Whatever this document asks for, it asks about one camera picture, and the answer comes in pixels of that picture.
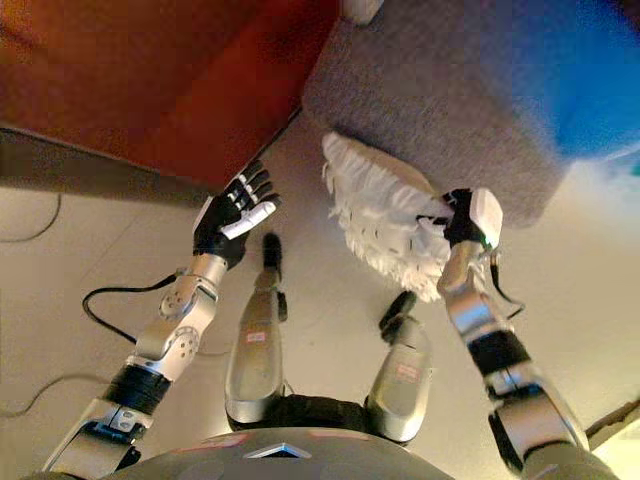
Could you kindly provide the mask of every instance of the robot leg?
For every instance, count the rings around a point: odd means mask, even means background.
[[[365,405],[376,434],[397,443],[412,440],[420,430],[427,410],[431,362],[430,346],[423,326],[403,313],[415,297],[402,294],[381,322],[383,338],[391,350],[378,372]]]
[[[269,248],[278,249],[277,261]],[[279,248],[275,235],[265,237],[265,269],[240,321],[227,369],[225,408],[231,420],[242,424],[264,420],[284,392],[278,324],[285,319],[286,304],[284,294],[278,292]]]

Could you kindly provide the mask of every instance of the silver metal arm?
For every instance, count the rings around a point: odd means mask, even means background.
[[[221,257],[193,257],[111,386],[91,402],[43,471],[92,480],[137,461],[133,444],[151,427],[153,411],[169,386],[193,361],[215,315],[226,271]]]
[[[520,472],[528,455],[546,445],[567,443],[588,450],[575,415],[487,295],[479,266],[484,251],[477,242],[456,244],[438,291],[495,402],[489,422],[503,460]]]

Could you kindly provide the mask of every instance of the robot forearm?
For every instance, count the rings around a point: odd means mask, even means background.
[[[472,241],[456,244],[439,291],[495,403],[489,423],[503,460],[521,471],[527,455],[545,445],[570,443],[588,449],[575,416],[484,292],[475,266],[483,250]]]

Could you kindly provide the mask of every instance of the robotic arm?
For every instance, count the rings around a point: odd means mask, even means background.
[[[43,471],[92,480],[138,461],[134,442],[151,427],[155,408],[193,361],[215,316],[222,277],[244,256],[249,231],[280,205],[268,180],[256,161],[221,195],[207,199],[195,222],[190,266],[111,385],[91,402]]]
[[[485,291],[480,261],[499,241],[498,201],[486,189],[457,190],[447,200],[455,210],[445,230],[451,258],[438,291],[494,403],[489,423],[503,460],[523,478],[615,478],[588,453],[569,406]]]

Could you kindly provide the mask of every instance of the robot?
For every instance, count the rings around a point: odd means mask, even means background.
[[[190,266],[161,301],[104,394],[94,399],[32,479],[451,478],[403,448],[418,433],[429,390],[429,343],[401,295],[381,321],[389,353],[361,406],[285,395],[279,324],[282,251],[264,238],[264,270],[240,322],[225,384],[233,433],[143,462],[137,441],[193,360],[212,322],[226,272],[243,258],[250,230],[280,205],[269,173],[249,164],[202,208]],[[588,450],[570,408],[535,367],[484,287],[481,262],[499,242],[502,211],[486,189],[448,195],[451,245],[438,291],[494,404],[489,423],[501,457],[526,479],[614,479]]]

